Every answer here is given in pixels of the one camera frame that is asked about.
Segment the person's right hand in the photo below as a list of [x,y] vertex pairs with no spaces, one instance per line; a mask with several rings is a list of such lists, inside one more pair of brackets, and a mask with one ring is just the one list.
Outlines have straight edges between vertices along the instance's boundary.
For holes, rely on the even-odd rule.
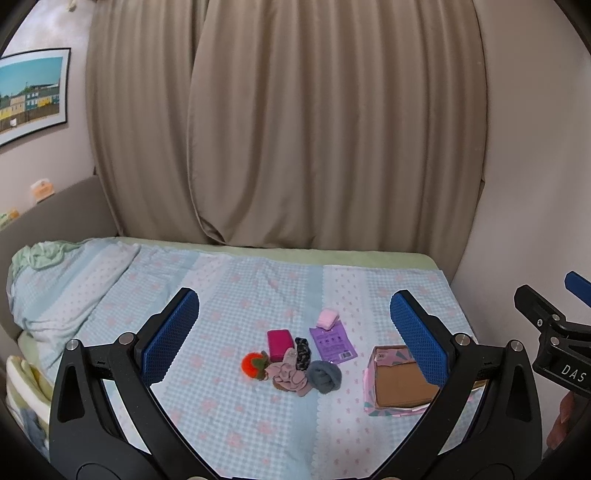
[[567,437],[570,427],[569,421],[575,409],[575,395],[569,392],[560,402],[559,414],[550,430],[546,445],[551,450],[556,450]]

